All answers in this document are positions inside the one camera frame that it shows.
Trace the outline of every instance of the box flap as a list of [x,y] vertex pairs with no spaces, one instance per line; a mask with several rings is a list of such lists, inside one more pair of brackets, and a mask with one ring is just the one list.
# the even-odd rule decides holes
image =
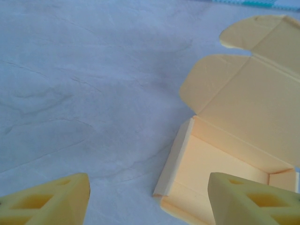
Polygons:
[[251,50],[252,56],[199,60],[180,88],[181,98],[229,136],[300,166],[299,22],[254,16],[224,30],[220,39],[227,47]]

